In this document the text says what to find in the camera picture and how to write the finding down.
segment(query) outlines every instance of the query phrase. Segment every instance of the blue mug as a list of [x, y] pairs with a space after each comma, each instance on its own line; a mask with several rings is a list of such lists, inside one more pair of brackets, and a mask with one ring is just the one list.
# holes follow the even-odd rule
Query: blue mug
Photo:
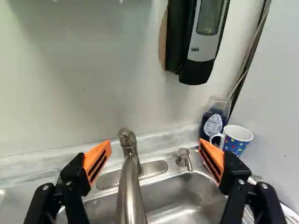
[[210, 137], [211, 143], [216, 136], [221, 137], [219, 148], [224, 152], [231, 151], [236, 156], [240, 156], [253, 140], [252, 132], [238, 125], [226, 125], [223, 129], [223, 134], [218, 133]]

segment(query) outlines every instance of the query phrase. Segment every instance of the soap dispenser window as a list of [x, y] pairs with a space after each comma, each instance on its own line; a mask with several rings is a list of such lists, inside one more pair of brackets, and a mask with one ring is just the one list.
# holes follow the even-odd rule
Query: soap dispenser window
[[201, 35], [216, 35], [219, 29], [224, 0], [202, 0], [196, 32]]

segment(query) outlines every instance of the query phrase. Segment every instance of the faucet spout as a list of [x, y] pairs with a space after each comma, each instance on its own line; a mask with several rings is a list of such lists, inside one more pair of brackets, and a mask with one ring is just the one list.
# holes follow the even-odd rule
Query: faucet spout
[[121, 169], [116, 205], [116, 224], [147, 224], [138, 176], [142, 168], [134, 132], [122, 128], [118, 132], [125, 161]]

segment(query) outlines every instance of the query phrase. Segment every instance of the bottle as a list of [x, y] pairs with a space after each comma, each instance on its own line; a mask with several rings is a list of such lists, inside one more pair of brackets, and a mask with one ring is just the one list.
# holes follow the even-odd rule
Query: bottle
[[[210, 136], [222, 133], [224, 126], [228, 122], [232, 101], [227, 97], [211, 96], [206, 105], [206, 111], [202, 115], [201, 125], [199, 128], [199, 137], [209, 141]], [[216, 146], [219, 145], [220, 139], [214, 138]]]

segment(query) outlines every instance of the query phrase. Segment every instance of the gojo logo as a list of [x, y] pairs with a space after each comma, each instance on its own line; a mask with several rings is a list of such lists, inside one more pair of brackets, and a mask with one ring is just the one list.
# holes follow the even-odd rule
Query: gojo logo
[[191, 51], [199, 51], [199, 48], [191, 48]]

